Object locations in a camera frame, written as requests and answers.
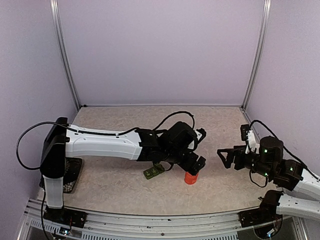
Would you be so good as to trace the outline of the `red cylindrical can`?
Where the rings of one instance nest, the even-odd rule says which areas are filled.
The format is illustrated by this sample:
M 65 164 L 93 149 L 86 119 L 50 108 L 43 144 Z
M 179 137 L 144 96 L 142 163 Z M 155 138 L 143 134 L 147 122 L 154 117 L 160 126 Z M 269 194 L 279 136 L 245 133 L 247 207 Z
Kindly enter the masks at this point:
M 192 175 L 189 172 L 185 172 L 184 182 L 188 185 L 193 185 L 196 183 L 198 176 L 199 176 L 198 173 L 196 175 Z

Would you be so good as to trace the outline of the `green pill organizer box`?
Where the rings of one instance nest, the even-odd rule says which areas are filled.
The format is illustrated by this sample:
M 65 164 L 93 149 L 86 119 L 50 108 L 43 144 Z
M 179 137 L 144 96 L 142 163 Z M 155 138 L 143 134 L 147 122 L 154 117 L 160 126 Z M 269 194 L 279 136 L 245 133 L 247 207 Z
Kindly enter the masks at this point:
M 156 177 L 159 174 L 162 174 L 164 172 L 165 172 L 164 167 L 161 164 L 159 164 L 159 165 L 154 165 L 153 167 L 145 170 L 143 172 L 143 175 L 147 180 L 149 180 L 149 179 Z

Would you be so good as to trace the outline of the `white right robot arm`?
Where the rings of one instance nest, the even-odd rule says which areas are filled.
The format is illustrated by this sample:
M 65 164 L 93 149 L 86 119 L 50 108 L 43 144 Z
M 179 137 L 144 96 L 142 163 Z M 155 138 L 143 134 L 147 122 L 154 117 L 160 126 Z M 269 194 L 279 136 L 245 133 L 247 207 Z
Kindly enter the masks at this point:
M 263 137 L 259 143 L 250 136 L 246 145 L 217 150 L 225 168 L 247 168 L 280 188 L 267 191 L 259 207 L 239 212 L 242 227 L 274 221 L 283 215 L 320 219 L 320 181 L 300 162 L 284 159 L 283 150 L 283 142 L 273 136 Z

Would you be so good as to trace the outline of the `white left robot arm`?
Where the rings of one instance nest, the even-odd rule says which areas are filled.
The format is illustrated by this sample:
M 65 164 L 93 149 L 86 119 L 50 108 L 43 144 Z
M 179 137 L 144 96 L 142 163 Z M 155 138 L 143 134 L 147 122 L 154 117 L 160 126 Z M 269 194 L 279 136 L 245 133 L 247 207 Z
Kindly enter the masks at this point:
M 44 179 L 46 203 L 50 214 L 63 223 L 70 218 L 64 207 L 63 179 L 66 160 L 84 156 L 113 157 L 154 165 L 177 164 L 195 176 L 206 160 L 195 153 L 207 133 L 178 121 L 169 129 L 134 127 L 127 131 L 89 129 L 68 124 L 65 117 L 54 122 L 44 140 L 40 172 Z

